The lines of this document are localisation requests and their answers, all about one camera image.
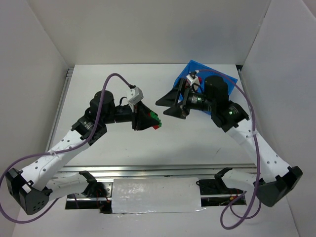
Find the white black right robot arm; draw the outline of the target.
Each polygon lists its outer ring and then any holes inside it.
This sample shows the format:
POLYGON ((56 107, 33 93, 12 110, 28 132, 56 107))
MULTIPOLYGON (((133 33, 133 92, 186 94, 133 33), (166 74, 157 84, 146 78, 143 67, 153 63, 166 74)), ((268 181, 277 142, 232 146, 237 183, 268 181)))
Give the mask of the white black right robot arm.
POLYGON ((187 86, 185 79, 180 79, 156 105, 166 106, 163 113, 179 119, 185 119, 190 110, 210 112, 215 125, 244 148, 259 171, 259 175, 252 175, 224 168, 215 175, 218 187, 255 191, 263 205, 272 207, 293 190, 303 172, 279 157, 253 128, 242 106, 229 99, 228 89, 220 76, 207 77, 202 92, 197 92, 196 85, 187 86))

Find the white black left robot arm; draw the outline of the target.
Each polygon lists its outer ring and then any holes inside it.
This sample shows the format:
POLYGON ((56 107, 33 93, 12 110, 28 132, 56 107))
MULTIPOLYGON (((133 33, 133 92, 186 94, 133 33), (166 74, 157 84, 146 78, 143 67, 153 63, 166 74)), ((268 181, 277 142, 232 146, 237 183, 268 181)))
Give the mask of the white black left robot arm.
POLYGON ((134 107, 114 103, 109 91, 97 92, 89 108, 47 154, 21 170, 11 168, 5 178, 9 193, 27 215, 42 210, 49 201, 70 194, 86 197, 105 197, 106 188, 88 171, 73 176, 56 178, 55 174, 81 152, 90 148, 107 132, 107 124, 130 122, 135 131, 161 127, 158 115, 142 101, 134 107))

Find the blue plastic sorting bin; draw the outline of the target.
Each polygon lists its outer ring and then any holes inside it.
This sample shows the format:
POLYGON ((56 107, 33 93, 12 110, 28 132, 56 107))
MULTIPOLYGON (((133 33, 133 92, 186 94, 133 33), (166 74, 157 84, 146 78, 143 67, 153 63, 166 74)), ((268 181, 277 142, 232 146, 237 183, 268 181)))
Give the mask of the blue plastic sorting bin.
POLYGON ((198 88, 195 87, 196 92, 199 92, 199 93, 205 92, 204 83, 205 83, 206 78, 210 77, 210 76, 219 76, 219 77, 223 78, 224 82, 228 85, 228 95, 231 95, 233 89, 235 88, 235 85, 238 82, 238 79, 236 77, 229 76, 228 74, 226 74, 224 72, 216 70, 212 67, 208 67, 208 66, 201 64, 201 63, 198 63, 194 60, 191 60, 185 66, 185 68, 180 73, 180 75, 177 77, 177 79, 175 80, 175 82, 173 84, 173 87, 175 87, 178 84, 179 79, 186 78, 186 75, 189 72, 193 72, 195 70, 199 70, 199 73, 197 74, 197 76, 202 79, 202 83, 199 85, 199 87, 198 88))

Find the white taped cover plate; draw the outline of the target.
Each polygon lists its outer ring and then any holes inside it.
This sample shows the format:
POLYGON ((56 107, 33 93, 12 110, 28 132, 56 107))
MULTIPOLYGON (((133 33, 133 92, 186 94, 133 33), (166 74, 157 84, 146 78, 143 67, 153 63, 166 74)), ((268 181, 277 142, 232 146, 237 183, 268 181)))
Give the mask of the white taped cover plate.
POLYGON ((112 212, 122 214, 201 211, 198 178, 115 179, 112 212))

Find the aluminium table edge rail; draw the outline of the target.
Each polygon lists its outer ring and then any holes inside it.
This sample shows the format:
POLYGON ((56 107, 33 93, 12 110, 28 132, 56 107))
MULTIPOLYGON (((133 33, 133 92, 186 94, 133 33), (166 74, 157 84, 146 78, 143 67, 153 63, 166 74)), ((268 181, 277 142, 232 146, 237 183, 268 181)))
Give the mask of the aluminium table edge rail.
POLYGON ((200 164, 200 165, 133 165, 133 166, 66 166, 59 175, 71 175, 88 171, 94 177, 171 177, 171 176, 210 176, 224 168, 254 173, 253 164, 200 164))

